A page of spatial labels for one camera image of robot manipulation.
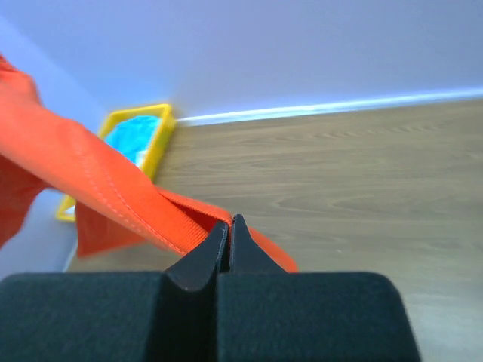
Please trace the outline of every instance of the yellow frame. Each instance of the yellow frame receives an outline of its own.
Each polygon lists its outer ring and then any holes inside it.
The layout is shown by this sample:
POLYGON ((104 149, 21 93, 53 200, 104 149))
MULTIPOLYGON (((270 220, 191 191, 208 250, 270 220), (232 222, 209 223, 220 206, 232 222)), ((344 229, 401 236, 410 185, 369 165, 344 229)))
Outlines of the yellow frame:
MULTIPOLYGON (((154 106, 145 106, 130 109, 121 109, 109 114, 100 128, 97 135, 104 139, 114 127, 129 118, 137 115, 156 115, 161 119, 147 149, 146 158, 140 165, 140 169, 152 179, 155 176, 156 168, 163 154, 173 130, 176 126, 176 118, 173 116, 172 108, 169 104, 157 104, 154 106)), ((66 211, 75 205, 75 200, 66 195, 56 212, 56 219, 75 222, 75 216, 66 213, 66 211)))

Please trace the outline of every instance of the wooden floor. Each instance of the wooden floor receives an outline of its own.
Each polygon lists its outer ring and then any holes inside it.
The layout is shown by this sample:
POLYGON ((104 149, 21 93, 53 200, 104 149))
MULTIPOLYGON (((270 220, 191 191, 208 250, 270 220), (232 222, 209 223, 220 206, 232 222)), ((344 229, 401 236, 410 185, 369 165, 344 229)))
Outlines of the wooden floor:
MULTIPOLYGON (((384 273, 425 360, 483 360, 483 102, 180 127, 167 189, 242 213, 304 271, 384 273)), ((71 270, 162 269, 149 245, 71 270)))

